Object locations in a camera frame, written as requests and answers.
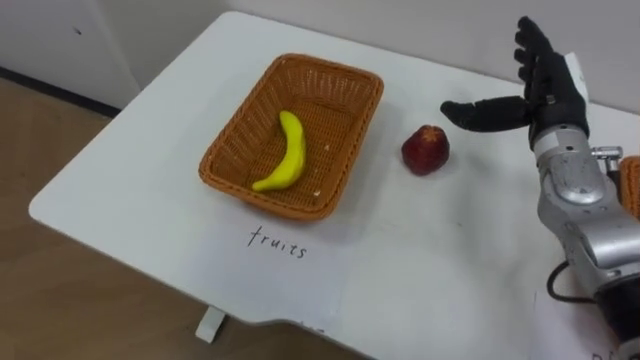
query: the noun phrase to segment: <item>apple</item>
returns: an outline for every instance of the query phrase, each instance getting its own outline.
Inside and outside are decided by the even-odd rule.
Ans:
[[[428,175],[449,160],[449,140],[444,130],[423,125],[402,145],[402,159],[412,173]]]

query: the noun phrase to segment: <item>woven basket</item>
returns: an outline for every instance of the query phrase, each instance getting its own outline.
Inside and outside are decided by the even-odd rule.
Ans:
[[[200,162],[208,185],[270,213],[318,220],[337,206],[384,84],[377,75],[305,55],[274,60]],[[278,114],[298,116],[305,131],[304,172],[291,187],[256,193],[251,185],[282,160]]]
[[[640,219],[640,156],[625,158],[620,172],[622,205]]]

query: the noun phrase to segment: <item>wooden floor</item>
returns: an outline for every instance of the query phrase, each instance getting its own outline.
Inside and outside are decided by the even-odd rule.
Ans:
[[[31,198],[109,119],[0,79],[0,360],[360,359],[290,325],[227,319],[34,223]]]

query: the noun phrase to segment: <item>white table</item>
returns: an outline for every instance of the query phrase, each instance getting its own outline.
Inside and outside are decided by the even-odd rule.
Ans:
[[[312,225],[254,211],[197,175],[207,146],[264,69],[286,52],[364,68],[385,82],[338,209]],[[533,292],[562,258],[536,216],[539,187],[526,130],[472,134],[454,128],[438,109],[447,99],[521,91],[506,81],[226,13],[29,210],[247,322],[294,322],[376,358],[526,359]],[[601,106],[590,111],[592,145],[638,152],[636,116]],[[445,129],[453,156],[438,173],[419,178],[404,168],[399,146],[425,123]],[[304,258],[289,248],[274,250],[269,241],[250,244],[260,226],[261,234],[306,248]],[[222,316],[210,308],[200,336],[211,339]]]

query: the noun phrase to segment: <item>cable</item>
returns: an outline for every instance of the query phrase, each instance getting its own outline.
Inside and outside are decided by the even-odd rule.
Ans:
[[[549,296],[551,296],[553,299],[557,301],[566,302],[566,303],[595,304],[596,302],[591,298],[579,297],[579,296],[564,296],[556,293],[555,289],[553,288],[553,284],[556,282],[556,278],[558,277],[558,275],[560,275],[560,273],[563,272],[564,269],[568,267],[569,267],[569,262],[565,260],[561,262],[560,265],[556,266],[556,268],[553,269],[551,274],[549,274],[549,278],[547,279],[547,293],[549,293]]]

